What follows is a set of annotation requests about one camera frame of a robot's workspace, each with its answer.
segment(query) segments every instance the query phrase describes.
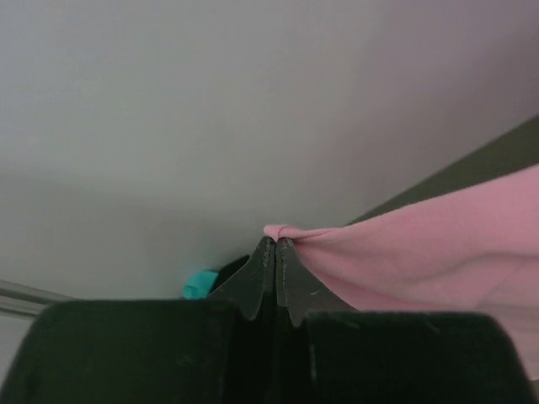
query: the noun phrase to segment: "pink towel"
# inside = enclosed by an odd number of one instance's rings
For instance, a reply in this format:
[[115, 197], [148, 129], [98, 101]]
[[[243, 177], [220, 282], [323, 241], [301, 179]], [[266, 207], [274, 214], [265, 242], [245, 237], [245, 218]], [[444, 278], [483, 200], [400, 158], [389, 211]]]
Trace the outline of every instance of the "pink towel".
[[539, 379], [539, 166], [352, 226], [289, 237], [307, 268], [358, 310], [481, 311]]

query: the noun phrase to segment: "black object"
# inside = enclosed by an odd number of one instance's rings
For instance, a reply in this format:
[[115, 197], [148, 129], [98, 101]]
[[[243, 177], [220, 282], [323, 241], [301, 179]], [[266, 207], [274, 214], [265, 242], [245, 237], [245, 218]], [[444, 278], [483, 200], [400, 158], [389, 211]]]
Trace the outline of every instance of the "black object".
[[47, 309], [0, 404], [535, 402], [511, 341], [466, 313], [357, 312], [265, 237], [205, 300]]

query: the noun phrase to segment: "white floor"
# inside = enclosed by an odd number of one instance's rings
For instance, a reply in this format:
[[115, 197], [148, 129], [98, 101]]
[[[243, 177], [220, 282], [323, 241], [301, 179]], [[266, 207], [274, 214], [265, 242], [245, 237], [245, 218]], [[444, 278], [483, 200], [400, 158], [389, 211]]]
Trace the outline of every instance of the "white floor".
[[0, 316], [0, 382], [3, 382], [31, 320]]

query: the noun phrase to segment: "pink fabric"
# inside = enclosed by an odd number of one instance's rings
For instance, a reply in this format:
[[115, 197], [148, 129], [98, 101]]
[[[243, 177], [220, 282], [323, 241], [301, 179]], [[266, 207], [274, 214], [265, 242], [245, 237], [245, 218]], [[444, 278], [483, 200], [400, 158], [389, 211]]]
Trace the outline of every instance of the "pink fabric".
[[303, 263], [358, 310], [486, 312], [539, 379], [539, 166], [352, 226], [302, 231]]

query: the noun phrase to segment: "teal object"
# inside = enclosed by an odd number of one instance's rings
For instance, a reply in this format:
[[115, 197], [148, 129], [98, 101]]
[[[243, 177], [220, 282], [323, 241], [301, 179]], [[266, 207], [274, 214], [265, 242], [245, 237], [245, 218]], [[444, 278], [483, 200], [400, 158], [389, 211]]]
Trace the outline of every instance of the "teal object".
[[201, 271], [194, 274], [185, 283], [182, 296], [185, 299], [204, 299], [210, 294], [211, 286], [217, 279], [217, 272]]

